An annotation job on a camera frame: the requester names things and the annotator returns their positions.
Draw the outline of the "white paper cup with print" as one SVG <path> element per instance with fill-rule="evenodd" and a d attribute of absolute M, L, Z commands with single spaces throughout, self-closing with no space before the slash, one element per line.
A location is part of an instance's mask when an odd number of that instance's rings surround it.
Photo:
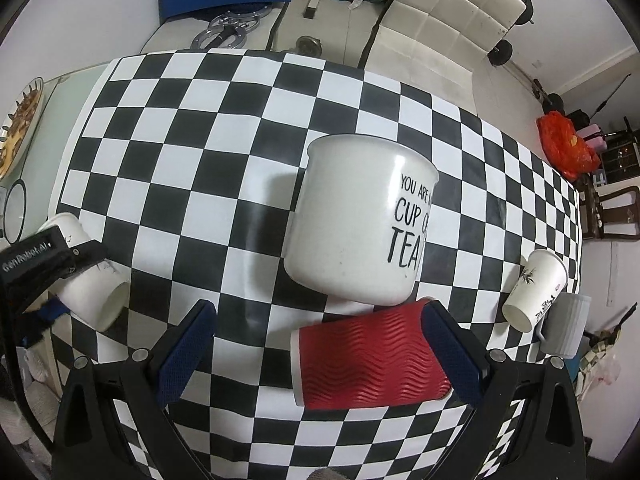
<path fill-rule="evenodd" d="M 506 322 L 521 333 L 530 333 L 558 298 L 567 280 L 566 267 L 554 252 L 534 250 L 502 306 Z"/>

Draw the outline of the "red plastic bag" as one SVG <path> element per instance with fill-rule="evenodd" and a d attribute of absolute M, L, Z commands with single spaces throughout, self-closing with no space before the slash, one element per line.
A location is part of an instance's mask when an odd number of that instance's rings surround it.
<path fill-rule="evenodd" d="M 540 144 L 550 165 L 569 181 L 591 174 L 600 166 L 596 151 L 576 133 L 573 123 L 552 110 L 536 119 Z"/>

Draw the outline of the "black white checkered tablecloth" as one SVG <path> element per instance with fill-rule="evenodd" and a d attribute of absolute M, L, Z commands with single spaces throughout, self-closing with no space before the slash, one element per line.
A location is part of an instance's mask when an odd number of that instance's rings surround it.
<path fill-rule="evenodd" d="M 330 467 L 351 479 L 421 479 L 470 410 L 456 398 L 317 412 L 295 403 L 290 335 L 363 314 L 284 270 L 285 230 L 312 141 L 364 133 L 436 167 L 424 260 L 413 289 L 488 348 L 541 357 L 501 307 L 524 259 L 555 252 L 579 286 L 578 196 L 540 158 L 437 96 L 382 76 L 270 52 L 163 52 L 105 67 L 73 126 L 52 197 L 100 240 L 130 284 L 103 332 L 56 322 L 53 350 L 120 361 L 155 344 L 198 300 L 217 330 L 180 400 L 168 408 L 206 469 L 227 479 L 303 479 Z"/>

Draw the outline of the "plain white paper cup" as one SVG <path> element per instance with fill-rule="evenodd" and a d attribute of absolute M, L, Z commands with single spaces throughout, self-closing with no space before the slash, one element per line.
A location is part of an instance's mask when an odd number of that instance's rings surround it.
<path fill-rule="evenodd" d="M 58 226 L 69 248 L 91 240 L 79 220 L 62 212 L 51 217 L 40 228 L 43 231 Z M 110 260 L 103 260 L 71 278 L 58 280 L 49 289 L 67 309 L 82 322 L 104 332 L 120 315 L 129 298 L 129 283 Z"/>

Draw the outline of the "dark wooden chair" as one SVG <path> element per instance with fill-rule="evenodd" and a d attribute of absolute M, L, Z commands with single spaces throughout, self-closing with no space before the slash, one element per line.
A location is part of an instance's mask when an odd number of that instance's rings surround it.
<path fill-rule="evenodd" d="M 580 201 L 584 240 L 636 242 L 639 239 L 638 186 L 600 195 L 593 182 L 584 177 L 578 190 L 584 194 Z"/>

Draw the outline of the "red ribbed paper cup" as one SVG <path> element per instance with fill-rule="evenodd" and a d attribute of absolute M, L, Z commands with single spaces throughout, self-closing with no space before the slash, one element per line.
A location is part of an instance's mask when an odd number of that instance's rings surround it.
<path fill-rule="evenodd" d="M 446 398 L 451 384 L 421 326 L 426 299 L 291 334 L 294 399 L 307 410 L 384 408 Z"/>

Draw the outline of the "barbell with black weights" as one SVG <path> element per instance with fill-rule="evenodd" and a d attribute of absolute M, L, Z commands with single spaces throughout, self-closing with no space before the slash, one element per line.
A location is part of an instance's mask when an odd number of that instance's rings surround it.
<path fill-rule="evenodd" d="M 508 32 L 514 26 L 530 22 L 534 6 L 532 0 L 488 0 L 487 13 Z"/>

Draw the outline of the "grey ribbed mug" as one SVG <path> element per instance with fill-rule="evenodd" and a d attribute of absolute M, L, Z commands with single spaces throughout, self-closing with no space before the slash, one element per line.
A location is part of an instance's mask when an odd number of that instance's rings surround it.
<path fill-rule="evenodd" d="M 573 359 L 587 324 L 592 298 L 561 292 L 536 328 L 540 351 L 548 356 Z"/>

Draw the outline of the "white mug with black text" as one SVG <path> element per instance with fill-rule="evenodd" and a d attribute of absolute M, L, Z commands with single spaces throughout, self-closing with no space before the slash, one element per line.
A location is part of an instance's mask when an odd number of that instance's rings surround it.
<path fill-rule="evenodd" d="M 418 275 L 439 174 L 423 155 L 364 134 L 308 146 L 284 250 L 293 281 L 328 296 L 394 306 Z"/>

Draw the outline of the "decorated plate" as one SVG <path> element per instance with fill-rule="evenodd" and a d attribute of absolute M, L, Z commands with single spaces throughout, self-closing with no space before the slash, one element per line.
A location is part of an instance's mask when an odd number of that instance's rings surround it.
<path fill-rule="evenodd" d="M 25 154 L 44 104 L 44 81 L 33 79 L 17 96 L 1 125 L 0 177 L 4 180 Z"/>

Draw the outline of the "white padded chair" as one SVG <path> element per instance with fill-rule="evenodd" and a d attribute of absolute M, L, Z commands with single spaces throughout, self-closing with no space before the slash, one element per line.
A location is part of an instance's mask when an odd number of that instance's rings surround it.
<path fill-rule="evenodd" d="M 416 81 L 434 74 L 466 84 L 506 36 L 488 0 L 388 0 L 359 66 Z"/>

